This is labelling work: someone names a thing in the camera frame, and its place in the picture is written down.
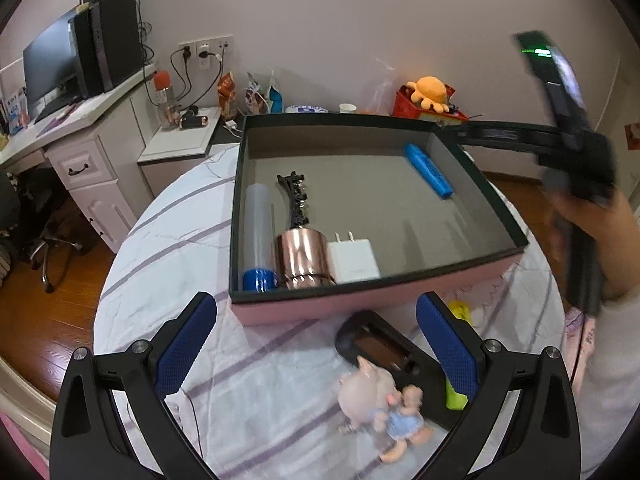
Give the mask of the person's right hand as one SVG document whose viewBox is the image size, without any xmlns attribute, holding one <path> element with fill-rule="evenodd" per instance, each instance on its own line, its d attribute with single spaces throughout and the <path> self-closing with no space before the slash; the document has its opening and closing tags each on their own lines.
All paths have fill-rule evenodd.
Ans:
<svg viewBox="0 0 640 480">
<path fill-rule="evenodd" d="M 604 299 L 619 300 L 639 287 L 639 227 L 630 203 L 619 188 L 608 206 L 578 200 L 564 192 L 547 193 L 552 256 L 562 261 L 565 236 L 561 220 L 573 223 L 597 243 L 605 278 Z"/>
</svg>

